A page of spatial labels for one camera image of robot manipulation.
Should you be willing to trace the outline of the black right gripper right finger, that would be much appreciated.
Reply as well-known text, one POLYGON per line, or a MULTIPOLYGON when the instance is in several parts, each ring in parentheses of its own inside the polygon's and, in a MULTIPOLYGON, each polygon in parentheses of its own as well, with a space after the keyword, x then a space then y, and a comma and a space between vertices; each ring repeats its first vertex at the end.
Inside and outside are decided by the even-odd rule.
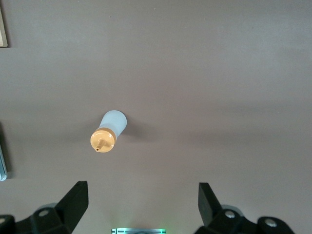
POLYGON ((262 216, 256 223, 232 208, 223 208, 209 183, 199 183, 198 209, 203 226, 196 234, 293 234, 283 220, 262 216))

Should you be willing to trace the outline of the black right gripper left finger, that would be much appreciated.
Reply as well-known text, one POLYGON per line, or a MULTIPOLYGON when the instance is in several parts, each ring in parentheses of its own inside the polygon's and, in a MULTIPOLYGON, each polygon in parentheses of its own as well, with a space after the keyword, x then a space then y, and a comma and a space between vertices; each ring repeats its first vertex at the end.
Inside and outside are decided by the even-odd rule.
POLYGON ((0 216, 2 234, 71 234, 88 208, 88 183, 77 182, 53 207, 43 207, 19 222, 0 216))

